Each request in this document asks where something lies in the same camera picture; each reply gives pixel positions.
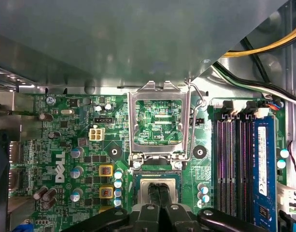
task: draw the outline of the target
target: blue ram stick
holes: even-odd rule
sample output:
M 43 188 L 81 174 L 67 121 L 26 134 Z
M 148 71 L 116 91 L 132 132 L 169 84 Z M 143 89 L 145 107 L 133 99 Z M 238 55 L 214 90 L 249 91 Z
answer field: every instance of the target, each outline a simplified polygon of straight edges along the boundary
M 253 213 L 254 224 L 277 231 L 275 118 L 253 122 Z

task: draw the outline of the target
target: yellow wire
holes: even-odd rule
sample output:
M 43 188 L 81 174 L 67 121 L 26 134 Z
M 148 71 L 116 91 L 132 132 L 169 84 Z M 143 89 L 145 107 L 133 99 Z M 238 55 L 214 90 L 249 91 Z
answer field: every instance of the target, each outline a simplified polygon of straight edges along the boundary
M 291 41 L 294 38 L 296 38 L 296 29 L 293 30 L 291 33 L 289 33 L 284 38 L 282 38 L 282 39 L 278 40 L 277 42 L 274 42 L 274 43 L 272 43 L 272 44 L 270 44 L 268 46 L 261 47 L 261 48 L 258 48 L 258 49 L 254 49 L 254 50 L 248 50 L 248 51 L 226 52 L 223 57 L 242 57 L 242 56 L 248 56 L 248 55 L 251 55 L 251 54 L 264 52 L 264 51 L 276 48 L 278 46 L 282 46 L 283 44 Z

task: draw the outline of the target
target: metal socket retention bracket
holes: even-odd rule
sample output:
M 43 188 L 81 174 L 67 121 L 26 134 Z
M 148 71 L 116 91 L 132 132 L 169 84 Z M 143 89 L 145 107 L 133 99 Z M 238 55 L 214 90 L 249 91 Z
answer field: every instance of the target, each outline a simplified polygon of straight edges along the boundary
M 145 86 L 136 92 L 129 92 L 128 98 L 128 116 L 129 116 L 129 137 L 130 137 L 130 156 L 129 162 L 139 161 L 143 164 L 149 159 L 157 160 L 160 157 L 165 158 L 170 163 L 186 160 L 188 125 L 190 114 L 190 90 L 182 92 L 170 81 L 165 81 L 163 88 L 157 89 L 154 81 L 149 81 Z M 139 130 L 136 119 L 136 102 L 150 100 L 181 100 L 181 121 L 177 129 L 183 135 L 182 142 L 174 145 L 139 145 L 134 142 L 134 136 Z

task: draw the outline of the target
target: screw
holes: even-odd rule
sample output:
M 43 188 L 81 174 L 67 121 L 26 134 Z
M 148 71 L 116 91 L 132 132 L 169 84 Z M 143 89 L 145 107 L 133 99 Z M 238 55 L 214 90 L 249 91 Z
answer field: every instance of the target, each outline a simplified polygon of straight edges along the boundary
M 210 210 L 205 210 L 204 214 L 207 216 L 211 216 L 213 214 L 213 212 L 211 212 Z
M 178 207 L 176 204 L 173 204 L 173 205 L 171 206 L 171 208 L 172 208 L 173 210 L 177 210 L 177 209 L 179 209 L 179 207 Z
M 174 164 L 174 167 L 175 167 L 175 169 L 181 169 L 182 168 L 182 162 L 181 161 L 179 161 L 179 162 L 175 162 L 175 164 Z
M 135 170 L 140 169 L 140 167 L 141 167 L 140 162 L 138 162 L 138 161 L 134 161 L 134 162 L 133 162 L 133 168 L 134 168 Z
M 54 103 L 56 103 L 56 99 L 54 97 L 47 97 L 46 98 L 46 103 L 48 105 L 53 105 Z

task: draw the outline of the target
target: white cable connector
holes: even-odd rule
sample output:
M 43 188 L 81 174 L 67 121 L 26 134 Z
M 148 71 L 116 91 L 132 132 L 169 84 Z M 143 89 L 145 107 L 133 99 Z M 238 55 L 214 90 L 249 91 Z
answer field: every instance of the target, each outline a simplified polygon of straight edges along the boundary
M 282 210 L 287 214 L 296 214 L 290 211 L 290 209 L 294 210 L 295 208 L 289 205 L 289 203 L 296 203 L 295 194 L 296 189 L 277 183 L 278 210 Z

